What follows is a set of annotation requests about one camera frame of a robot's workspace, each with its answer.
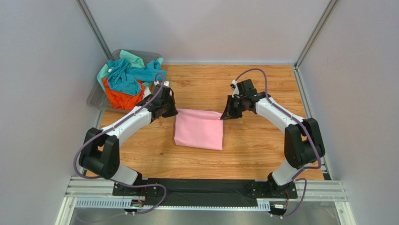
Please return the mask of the pink t shirt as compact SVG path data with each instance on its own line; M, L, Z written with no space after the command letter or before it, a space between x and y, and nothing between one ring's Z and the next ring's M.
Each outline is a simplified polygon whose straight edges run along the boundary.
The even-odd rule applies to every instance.
M223 149L222 114L214 111L178 109L174 141L178 146Z

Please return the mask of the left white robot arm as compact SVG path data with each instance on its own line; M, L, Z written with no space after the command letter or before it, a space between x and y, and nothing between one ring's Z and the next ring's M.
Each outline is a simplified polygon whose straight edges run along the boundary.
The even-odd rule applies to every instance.
M142 174L120 161L120 146L139 129L158 118L178 114L170 82L157 83L153 94L139 102L128 114L104 127L91 128L74 163L104 178L124 186L139 186Z

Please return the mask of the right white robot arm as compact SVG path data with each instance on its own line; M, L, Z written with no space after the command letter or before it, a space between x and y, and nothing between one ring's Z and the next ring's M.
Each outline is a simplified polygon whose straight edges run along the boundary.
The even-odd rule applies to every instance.
M228 96L221 120L241 118L243 112L251 111L274 124L284 134L284 156L281 165L268 176L274 186L292 182L302 171L313 169L312 163L321 167L325 148L318 122L314 118L297 116L270 95L258 92L250 79L231 84L232 95Z

